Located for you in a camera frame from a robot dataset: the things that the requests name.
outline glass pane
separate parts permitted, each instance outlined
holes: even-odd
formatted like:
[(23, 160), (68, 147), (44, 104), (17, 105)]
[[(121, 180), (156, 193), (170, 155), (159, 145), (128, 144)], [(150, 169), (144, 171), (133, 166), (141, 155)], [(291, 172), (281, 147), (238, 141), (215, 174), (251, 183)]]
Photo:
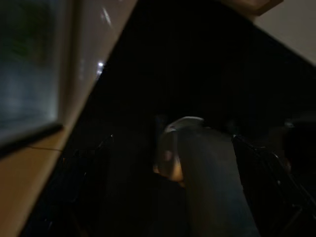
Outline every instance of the glass pane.
[(56, 120), (56, 2), (0, 1), (0, 146)]

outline person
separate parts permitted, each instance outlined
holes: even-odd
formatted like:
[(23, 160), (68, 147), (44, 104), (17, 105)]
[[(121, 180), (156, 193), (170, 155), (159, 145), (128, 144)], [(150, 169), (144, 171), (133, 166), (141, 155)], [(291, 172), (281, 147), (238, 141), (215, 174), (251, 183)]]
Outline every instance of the person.
[(316, 123), (298, 123), (284, 138), (284, 155), (291, 173), (316, 199)]

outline wall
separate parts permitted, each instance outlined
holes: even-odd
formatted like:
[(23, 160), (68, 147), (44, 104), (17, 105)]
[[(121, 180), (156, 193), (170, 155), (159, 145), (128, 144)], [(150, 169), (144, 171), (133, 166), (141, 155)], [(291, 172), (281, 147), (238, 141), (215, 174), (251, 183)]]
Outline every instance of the wall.
[(315, 0), (284, 0), (255, 24), (315, 65), (315, 10)]

